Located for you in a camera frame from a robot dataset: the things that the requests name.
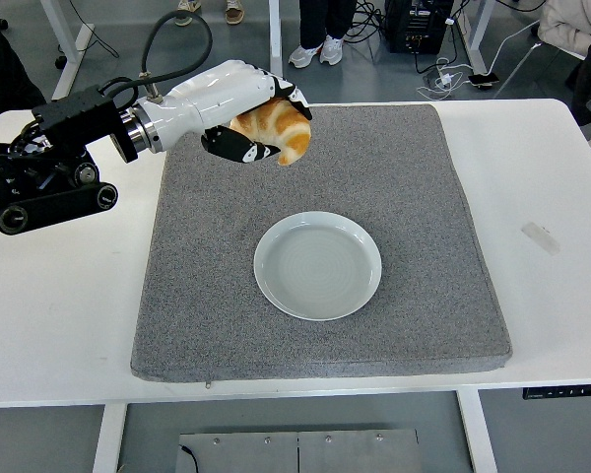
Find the gray felt mat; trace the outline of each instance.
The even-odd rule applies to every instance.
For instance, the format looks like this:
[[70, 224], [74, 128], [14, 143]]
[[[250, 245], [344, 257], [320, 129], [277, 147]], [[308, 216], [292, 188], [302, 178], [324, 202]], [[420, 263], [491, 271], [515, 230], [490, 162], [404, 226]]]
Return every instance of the gray felt mat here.
[[[131, 360], [135, 375], [409, 375], [502, 367], [509, 337], [435, 109], [314, 107], [306, 155], [240, 165], [184, 137], [166, 158]], [[313, 322], [254, 279], [258, 240], [298, 212], [364, 227], [383, 264], [357, 312]]]

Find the croissant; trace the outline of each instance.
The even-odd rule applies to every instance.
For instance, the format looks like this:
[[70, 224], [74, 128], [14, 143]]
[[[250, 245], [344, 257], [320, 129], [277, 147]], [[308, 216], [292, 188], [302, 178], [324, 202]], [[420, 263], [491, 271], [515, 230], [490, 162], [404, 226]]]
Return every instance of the croissant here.
[[299, 160], [311, 139], [308, 119], [286, 99], [270, 99], [236, 116], [230, 128], [252, 141], [280, 148], [278, 164], [281, 166]]

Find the white robotic hand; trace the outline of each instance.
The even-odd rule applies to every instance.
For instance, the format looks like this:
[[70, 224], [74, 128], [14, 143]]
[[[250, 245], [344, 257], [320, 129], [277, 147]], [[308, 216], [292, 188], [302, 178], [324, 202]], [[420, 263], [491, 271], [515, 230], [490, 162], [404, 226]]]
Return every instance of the white robotic hand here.
[[182, 82], [158, 102], [139, 99], [122, 119], [138, 151], [169, 150], [182, 135], [193, 132], [203, 135], [202, 144], [210, 153], [248, 163], [278, 150], [223, 125], [271, 98], [289, 100], [311, 119], [306, 99], [295, 85], [235, 60]]

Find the black equipment box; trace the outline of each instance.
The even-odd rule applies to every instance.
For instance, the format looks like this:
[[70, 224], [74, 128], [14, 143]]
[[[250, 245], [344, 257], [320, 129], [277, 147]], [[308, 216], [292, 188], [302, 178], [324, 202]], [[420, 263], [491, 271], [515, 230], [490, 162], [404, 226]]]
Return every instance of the black equipment box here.
[[453, 0], [385, 0], [383, 34], [390, 52], [437, 54], [452, 8]]

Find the white plate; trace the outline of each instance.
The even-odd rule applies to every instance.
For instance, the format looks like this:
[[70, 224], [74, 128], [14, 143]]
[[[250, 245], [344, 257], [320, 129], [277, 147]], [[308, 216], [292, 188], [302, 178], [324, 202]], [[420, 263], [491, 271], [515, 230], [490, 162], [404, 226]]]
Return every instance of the white plate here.
[[254, 276], [277, 308], [305, 320], [360, 309], [381, 280], [381, 255], [367, 232], [328, 212], [303, 212], [274, 225], [254, 253]]

